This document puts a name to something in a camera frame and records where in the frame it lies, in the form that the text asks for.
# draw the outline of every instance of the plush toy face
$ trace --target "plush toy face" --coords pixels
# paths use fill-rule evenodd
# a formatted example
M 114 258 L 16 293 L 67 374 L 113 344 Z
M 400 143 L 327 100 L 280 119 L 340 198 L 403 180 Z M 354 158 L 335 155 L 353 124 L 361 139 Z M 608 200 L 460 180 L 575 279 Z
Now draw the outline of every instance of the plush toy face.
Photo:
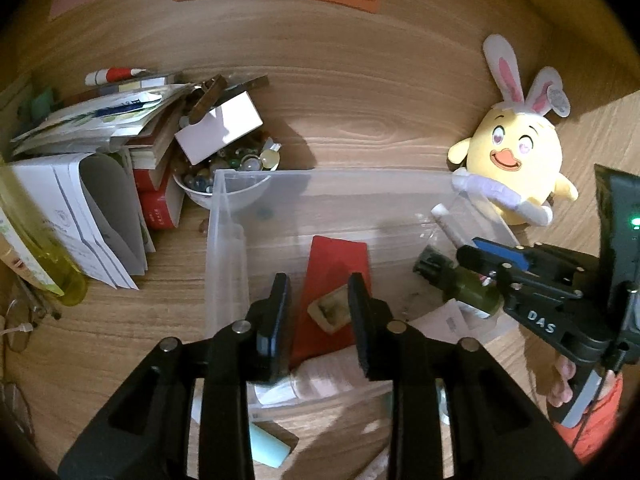
M 554 190 L 562 164 L 555 128 L 533 113 L 492 108 L 471 138 L 466 168 L 541 205 Z

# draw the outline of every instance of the plush toy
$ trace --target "plush toy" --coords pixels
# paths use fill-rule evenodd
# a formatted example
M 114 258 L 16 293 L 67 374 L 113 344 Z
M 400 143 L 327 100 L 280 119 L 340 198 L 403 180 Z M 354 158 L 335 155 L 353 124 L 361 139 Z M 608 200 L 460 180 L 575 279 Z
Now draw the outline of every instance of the plush toy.
M 525 99 L 509 42 L 493 34 L 482 49 L 504 101 L 489 110 L 473 137 L 449 149 L 454 164 L 466 157 L 466 170 L 454 172 L 454 186 L 483 193 L 509 225 L 548 225 L 552 213 L 546 200 L 551 193 L 578 198 L 574 184 L 560 173 L 560 141 L 544 117 L 551 109 L 561 117 L 569 114 L 562 80 L 554 68 L 543 68 Z

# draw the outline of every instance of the metal bolt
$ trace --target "metal bolt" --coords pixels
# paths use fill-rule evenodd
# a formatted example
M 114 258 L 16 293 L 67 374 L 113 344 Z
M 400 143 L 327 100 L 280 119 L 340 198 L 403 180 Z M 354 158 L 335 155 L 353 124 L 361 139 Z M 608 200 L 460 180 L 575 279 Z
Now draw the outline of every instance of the metal bolt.
M 406 330 L 406 323 L 399 319 L 392 319 L 386 324 L 386 329 L 392 334 L 401 334 Z
M 460 340 L 460 346 L 467 352 L 476 352 L 480 348 L 480 343 L 478 339 L 474 339 L 473 337 L 463 337 Z
M 239 319 L 233 325 L 231 325 L 231 330 L 233 330 L 237 334 L 244 334 L 245 332 L 249 332 L 251 330 L 251 323 L 249 323 L 245 319 Z
M 171 352 L 178 348 L 178 340 L 175 337 L 165 337 L 160 342 L 160 349 L 163 352 Z

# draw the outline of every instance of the yellow bottle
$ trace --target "yellow bottle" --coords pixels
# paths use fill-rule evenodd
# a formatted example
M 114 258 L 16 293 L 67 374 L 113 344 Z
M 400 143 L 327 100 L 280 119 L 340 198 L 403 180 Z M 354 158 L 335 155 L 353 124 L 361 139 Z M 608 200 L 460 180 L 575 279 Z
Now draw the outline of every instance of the yellow bottle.
M 44 220 L 0 157 L 0 259 L 66 306 L 84 300 L 86 278 L 52 239 Z

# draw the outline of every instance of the human hand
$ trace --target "human hand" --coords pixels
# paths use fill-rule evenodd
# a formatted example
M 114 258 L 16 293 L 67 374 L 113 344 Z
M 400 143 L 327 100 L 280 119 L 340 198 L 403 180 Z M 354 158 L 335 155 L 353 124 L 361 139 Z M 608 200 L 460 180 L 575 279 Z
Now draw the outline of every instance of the human hand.
M 569 361 L 569 359 L 563 355 L 559 356 L 554 364 L 554 381 L 551 385 L 551 391 L 548 396 L 546 396 L 546 400 L 549 404 L 555 408 L 559 408 L 564 403 L 569 402 L 572 399 L 574 393 L 572 392 L 568 381 L 574 375 L 575 363 Z M 598 400 L 606 397 L 615 383 L 616 375 L 611 370 L 608 370 L 607 375 L 604 378 L 604 386 L 598 396 Z

